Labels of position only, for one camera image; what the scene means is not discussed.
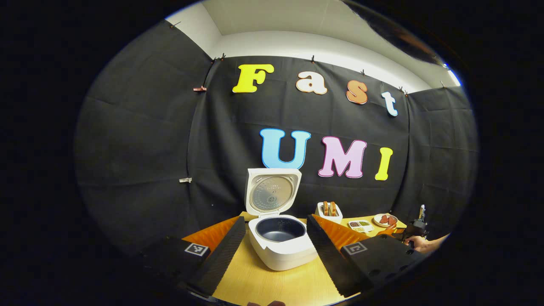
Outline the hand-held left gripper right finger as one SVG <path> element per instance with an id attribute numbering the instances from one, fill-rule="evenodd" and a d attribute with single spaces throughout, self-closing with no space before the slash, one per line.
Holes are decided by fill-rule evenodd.
<path id="1" fill-rule="evenodd" d="M 306 232 L 338 292 L 348 298 L 374 294 L 425 260 L 425 254 L 390 234 L 369 237 L 318 215 Z"/>

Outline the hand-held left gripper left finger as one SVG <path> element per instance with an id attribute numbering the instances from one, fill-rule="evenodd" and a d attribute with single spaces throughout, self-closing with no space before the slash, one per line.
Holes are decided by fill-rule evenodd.
<path id="1" fill-rule="evenodd" d="M 233 217 L 185 238 L 168 237 L 142 250 L 144 270 L 169 286 L 208 298 L 214 294 L 246 234 Z"/>

